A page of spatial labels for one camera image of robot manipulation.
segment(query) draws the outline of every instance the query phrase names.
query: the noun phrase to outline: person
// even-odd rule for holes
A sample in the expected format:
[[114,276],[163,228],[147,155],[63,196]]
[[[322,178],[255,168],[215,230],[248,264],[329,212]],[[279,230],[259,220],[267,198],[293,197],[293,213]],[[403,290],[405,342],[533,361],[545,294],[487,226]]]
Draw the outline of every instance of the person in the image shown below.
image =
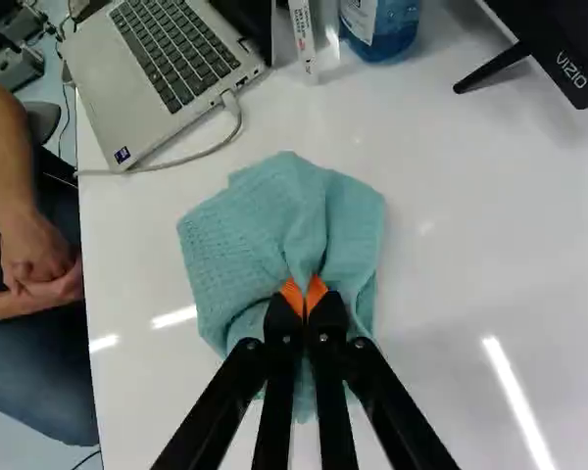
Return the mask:
[[32,145],[23,106],[0,86],[0,411],[93,446],[77,190],[65,165]]

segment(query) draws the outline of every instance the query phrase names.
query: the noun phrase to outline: knit fabric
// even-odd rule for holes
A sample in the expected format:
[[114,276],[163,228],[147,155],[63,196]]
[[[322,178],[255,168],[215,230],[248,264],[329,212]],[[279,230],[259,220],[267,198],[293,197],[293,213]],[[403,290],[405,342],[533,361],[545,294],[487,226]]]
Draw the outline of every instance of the knit fabric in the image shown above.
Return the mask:
[[[226,355],[263,339],[268,302],[293,277],[305,293],[319,273],[351,315],[350,336],[371,335],[383,198],[364,183],[282,152],[232,173],[228,188],[177,225],[200,335]],[[294,415],[315,406],[304,360]]]

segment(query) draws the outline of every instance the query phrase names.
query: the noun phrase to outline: monitor stand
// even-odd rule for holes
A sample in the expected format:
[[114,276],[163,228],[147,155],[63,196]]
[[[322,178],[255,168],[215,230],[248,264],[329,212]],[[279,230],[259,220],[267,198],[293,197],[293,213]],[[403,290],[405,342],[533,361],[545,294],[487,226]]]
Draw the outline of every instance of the monitor stand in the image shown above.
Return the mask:
[[473,90],[479,83],[483,82],[485,79],[490,78],[492,75],[506,69],[507,67],[520,62],[521,60],[528,57],[531,53],[529,49],[525,47],[525,45],[518,41],[514,46],[508,49],[505,52],[502,52],[493,60],[484,64],[479,69],[475,70],[466,78],[457,82],[454,87],[453,91],[457,94],[462,95],[467,93],[468,91]]

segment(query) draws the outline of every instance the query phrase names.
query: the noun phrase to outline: glossy table surface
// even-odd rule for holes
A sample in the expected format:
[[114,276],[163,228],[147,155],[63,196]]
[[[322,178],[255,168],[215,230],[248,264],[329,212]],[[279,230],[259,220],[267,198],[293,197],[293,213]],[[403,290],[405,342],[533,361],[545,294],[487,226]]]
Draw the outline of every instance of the glossy table surface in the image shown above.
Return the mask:
[[[215,155],[131,177],[83,177],[92,370],[106,470],[148,469],[221,360],[200,339],[175,223],[227,175],[293,149],[386,200],[375,332],[465,470],[588,469],[588,111],[539,70],[456,96],[509,46],[470,2],[425,2],[414,54],[343,67],[309,87],[293,68],[240,96],[244,131]],[[221,139],[216,113],[157,155]],[[78,103],[80,168],[104,167]],[[222,463],[250,468],[261,403]],[[364,469],[389,468],[351,406]],[[318,426],[296,425],[291,468],[320,469]]]

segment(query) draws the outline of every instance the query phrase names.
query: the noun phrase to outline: denim jeans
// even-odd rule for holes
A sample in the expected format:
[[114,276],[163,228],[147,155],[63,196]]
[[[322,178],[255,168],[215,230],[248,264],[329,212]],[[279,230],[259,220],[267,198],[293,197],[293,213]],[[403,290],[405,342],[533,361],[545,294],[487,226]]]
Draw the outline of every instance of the denim jeans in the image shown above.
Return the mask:
[[[77,191],[42,174],[69,175],[56,160],[35,152],[37,203],[77,249]],[[98,443],[84,302],[0,321],[0,411],[67,445]]]

